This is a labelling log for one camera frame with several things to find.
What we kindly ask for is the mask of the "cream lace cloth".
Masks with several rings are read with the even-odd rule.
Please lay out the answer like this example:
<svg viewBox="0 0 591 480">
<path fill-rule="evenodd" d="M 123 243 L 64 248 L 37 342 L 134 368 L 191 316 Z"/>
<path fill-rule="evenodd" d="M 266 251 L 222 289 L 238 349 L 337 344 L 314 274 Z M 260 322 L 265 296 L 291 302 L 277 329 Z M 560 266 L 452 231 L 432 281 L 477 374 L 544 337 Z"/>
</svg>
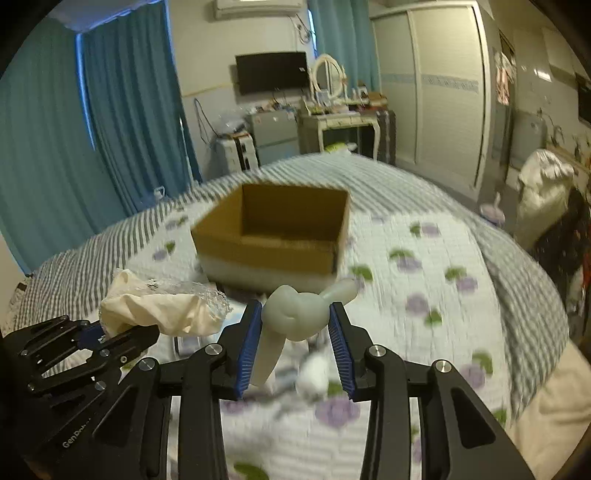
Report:
<svg viewBox="0 0 591 480">
<path fill-rule="evenodd" d="M 147 278 L 118 269 L 99 306 L 99 321 L 113 338 L 135 326 L 164 335 L 207 337 L 218 333 L 232 307 L 208 284 Z"/>
</svg>

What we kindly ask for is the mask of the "pale green rubber bunny toy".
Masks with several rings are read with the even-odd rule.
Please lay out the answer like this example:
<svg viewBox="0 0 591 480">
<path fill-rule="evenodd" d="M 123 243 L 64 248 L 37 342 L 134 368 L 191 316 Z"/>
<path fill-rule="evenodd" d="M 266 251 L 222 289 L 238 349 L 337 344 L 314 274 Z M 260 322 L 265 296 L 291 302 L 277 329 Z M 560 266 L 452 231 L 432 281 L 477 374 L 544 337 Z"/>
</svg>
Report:
<svg viewBox="0 0 591 480">
<path fill-rule="evenodd" d="M 273 291 L 262 311 L 262 330 L 252 367 L 250 384 L 263 386 L 270 377 L 284 343 L 301 342 L 314 337 L 329 323 L 329 307 L 339 302 L 346 305 L 356 298 L 363 282 L 358 278 L 344 278 L 320 294 L 297 292 L 281 285 Z"/>
</svg>

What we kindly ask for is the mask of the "grey striped bed sheet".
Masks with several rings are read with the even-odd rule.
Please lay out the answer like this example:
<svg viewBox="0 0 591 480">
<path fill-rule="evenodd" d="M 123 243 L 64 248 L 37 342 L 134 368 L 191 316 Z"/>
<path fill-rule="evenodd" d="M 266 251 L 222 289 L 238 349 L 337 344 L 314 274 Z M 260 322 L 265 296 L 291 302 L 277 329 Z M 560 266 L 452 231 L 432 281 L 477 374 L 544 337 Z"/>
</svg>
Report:
<svg viewBox="0 0 591 480">
<path fill-rule="evenodd" d="M 509 234 L 465 208 L 433 183 L 359 155 L 308 154 L 250 173 L 223 176 L 119 221 L 32 274 L 14 315 L 14 330 L 59 315 L 84 318 L 106 294 L 113 271 L 143 248 L 179 206 L 218 200 L 243 183 L 312 185 L 349 191 L 355 210 L 372 214 L 449 212 L 471 229 L 500 301 L 510 401 L 519 416 L 557 367 L 569 339 L 561 297 L 544 269 Z"/>
</svg>

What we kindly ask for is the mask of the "floral white quilt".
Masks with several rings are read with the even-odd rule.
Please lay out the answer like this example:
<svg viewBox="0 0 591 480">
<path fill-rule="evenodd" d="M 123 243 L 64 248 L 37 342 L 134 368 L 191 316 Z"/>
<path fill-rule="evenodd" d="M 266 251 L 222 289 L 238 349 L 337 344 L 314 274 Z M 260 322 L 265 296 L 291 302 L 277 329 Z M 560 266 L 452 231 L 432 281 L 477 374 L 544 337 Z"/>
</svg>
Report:
<svg viewBox="0 0 591 480">
<path fill-rule="evenodd" d="M 500 305 L 468 225 L 445 213 L 353 213 L 339 272 L 363 287 L 346 313 L 377 344 L 429 365 L 449 360 L 496 419 L 510 414 Z M 328 340 L 318 366 L 328 390 L 308 403 L 294 390 L 307 344 L 287 343 L 260 394 L 221 404 L 232 479 L 356 479 L 370 407 L 349 401 Z"/>
</svg>

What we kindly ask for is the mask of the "open cardboard box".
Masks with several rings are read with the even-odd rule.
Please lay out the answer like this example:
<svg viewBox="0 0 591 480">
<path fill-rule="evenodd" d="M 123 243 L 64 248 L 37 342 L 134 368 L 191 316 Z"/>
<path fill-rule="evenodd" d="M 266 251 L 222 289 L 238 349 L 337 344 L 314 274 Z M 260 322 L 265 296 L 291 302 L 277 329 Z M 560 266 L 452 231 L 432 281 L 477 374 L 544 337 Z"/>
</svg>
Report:
<svg viewBox="0 0 591 480">
<path fill-rule="evenodd" d="M 348 191 L 255 183 L 221 199 L 191 237 L 204 274 L 216 284 L 320 293 L 337 278 L 348 231 Z"/>
</svg>

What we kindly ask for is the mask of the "white suitcase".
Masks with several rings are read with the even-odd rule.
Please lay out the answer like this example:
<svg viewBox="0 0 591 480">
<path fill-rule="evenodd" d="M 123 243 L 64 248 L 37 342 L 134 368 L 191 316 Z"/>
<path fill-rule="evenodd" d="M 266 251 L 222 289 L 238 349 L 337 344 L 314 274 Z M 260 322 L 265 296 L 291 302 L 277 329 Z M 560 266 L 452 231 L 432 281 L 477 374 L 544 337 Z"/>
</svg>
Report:
<svg viewBox="0 0 591 480">
<path fill-rule="evenodd" d="M 248 132 L 217 138 L 215 155 L 223 174 L 259 169 L 256 147 Z"/>
</svg>

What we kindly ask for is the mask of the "teal window curtain left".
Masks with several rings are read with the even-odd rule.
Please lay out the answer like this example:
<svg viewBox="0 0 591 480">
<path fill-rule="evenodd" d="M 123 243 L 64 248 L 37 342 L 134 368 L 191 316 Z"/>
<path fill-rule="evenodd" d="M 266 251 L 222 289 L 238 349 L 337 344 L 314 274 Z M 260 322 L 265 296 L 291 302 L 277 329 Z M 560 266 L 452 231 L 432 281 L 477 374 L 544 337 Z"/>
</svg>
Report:
<svg viewBox="0 0 591 480">
<path fill-rule="evenodd" d="M 140 1 L 76 31 L 1 10 L 1 233 L 25 273 L 201 181 L 169 5 Z"/>
</svg>

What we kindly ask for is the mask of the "grey small fridge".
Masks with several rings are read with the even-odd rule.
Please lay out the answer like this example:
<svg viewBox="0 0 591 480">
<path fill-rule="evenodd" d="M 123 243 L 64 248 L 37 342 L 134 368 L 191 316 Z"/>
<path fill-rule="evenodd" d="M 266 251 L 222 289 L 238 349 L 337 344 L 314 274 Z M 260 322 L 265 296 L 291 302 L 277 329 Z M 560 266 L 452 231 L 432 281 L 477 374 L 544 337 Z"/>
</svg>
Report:
<svg viewBox="0 0 591 480">
<path fill-rule="evenodd" d="M 250 130 L 261 166 L 300 154 L 297 118 L 290 110 L 273 110 L 249 116 Z"/>
</svg>

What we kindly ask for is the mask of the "white laundry bag pile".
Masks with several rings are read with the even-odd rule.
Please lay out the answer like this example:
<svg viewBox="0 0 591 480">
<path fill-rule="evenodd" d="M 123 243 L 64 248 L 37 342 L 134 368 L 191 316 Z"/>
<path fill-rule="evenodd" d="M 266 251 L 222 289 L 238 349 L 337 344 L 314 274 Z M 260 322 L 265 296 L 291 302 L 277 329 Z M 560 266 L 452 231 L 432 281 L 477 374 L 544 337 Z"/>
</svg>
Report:
<svg viewBox="0 0 591 480">
<path fill-rule="evenodd" d="M 575 170 L 555 153 L 538 149 L 526 160 L 518 175 L 520 200 L 514 238 L 525 250 L 566 212 Z"/>
</svg>

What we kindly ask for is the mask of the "white vanity dressing table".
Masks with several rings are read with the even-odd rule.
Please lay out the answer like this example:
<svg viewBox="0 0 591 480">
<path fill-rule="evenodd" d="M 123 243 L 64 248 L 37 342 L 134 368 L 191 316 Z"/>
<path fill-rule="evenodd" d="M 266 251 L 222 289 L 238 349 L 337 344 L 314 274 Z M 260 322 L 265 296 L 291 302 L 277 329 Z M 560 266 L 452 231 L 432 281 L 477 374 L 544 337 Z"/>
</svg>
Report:
<svg viewBox="0 0 591 480">
<path fill-rule="evenodd" d="M 372 158 L 378 159 L 382 129 L 376 115 L 359 112 L 342 114 L 301 115 L 298 117 L 298 142 L 301 153 L 325 151 L 325 131 L 372 127 L 374 145 Z"/>
</svg>

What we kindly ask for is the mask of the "oval white vanity mirror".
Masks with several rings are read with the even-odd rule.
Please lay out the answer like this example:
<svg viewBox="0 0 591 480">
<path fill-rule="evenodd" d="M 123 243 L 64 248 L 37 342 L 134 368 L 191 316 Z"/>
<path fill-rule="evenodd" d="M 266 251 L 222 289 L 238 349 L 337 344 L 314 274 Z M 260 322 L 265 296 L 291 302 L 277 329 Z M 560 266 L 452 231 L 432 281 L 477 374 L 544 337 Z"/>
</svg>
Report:
<svg viewBox="0 0 591 480">
<path fill-rule="evenodd" d="M 341 98 L 346 90 L 346 72 L 344 67 L 329 54 L 321 54 L 315 59 L 308 71 L 311 92 L 317 96 L 318 92 L 328 92 L 329 100 Z"/>
</svg>

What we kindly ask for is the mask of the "white sliding wardrobe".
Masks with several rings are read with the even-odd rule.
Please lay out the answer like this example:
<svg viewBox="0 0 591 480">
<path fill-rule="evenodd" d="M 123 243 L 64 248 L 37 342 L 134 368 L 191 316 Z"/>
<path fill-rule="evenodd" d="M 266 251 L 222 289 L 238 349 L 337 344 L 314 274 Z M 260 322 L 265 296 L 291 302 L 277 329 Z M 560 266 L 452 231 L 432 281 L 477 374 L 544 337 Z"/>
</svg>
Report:
<svg viewBox="0 0 591 480">
<path fill-rule="evenodd" d="M 492 115 L 490 57 L 478 3 L 412 3 L 370 21 L 380 91 L 396 115 L 397 166 L 477 198 Z"/>
</svg>

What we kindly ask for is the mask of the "teal curtain by wardrobe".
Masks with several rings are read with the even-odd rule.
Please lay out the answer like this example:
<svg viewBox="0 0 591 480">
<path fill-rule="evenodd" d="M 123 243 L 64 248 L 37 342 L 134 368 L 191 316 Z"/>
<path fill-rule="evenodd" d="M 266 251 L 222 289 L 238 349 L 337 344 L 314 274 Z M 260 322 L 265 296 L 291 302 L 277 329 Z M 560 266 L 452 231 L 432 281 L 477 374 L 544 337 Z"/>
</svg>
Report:
<svg viewBox="0 0 591 480">
<path fill-rule="evenodd" d="M 380 85 L 375 37 L 368 0 L 308 1 L 319 54 L 345 68 L 349 87 L 362 82 L 370 91 Z"/>
</svg>

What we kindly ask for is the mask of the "white air conditioner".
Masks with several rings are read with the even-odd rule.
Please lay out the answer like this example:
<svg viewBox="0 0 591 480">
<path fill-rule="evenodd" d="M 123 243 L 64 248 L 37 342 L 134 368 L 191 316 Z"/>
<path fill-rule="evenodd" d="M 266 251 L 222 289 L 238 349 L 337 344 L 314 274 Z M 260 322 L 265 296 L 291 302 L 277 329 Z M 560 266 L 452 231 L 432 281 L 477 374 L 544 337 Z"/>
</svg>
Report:
<svg viewBox="0 0 591 480">
<path fill-rule="evenodd" d="M 304 8 L 301 0 L 215 0 L 214 16 L 229 17 L 293 16 Z"/>
</svg>

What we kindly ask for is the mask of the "black wall television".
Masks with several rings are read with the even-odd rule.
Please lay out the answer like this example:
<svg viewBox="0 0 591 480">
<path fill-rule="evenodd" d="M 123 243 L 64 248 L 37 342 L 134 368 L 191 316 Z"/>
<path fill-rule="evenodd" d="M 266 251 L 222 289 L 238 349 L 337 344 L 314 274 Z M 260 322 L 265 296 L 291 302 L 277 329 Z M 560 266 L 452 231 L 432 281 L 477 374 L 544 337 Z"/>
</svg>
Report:
<svg viewBox="0 0 591 480">
<path fill-rule="evenodd" d="M 269 52 L 235 57 L 238 90 L 242 95 L 310 86 L 304 52 Z"/>
</svg>

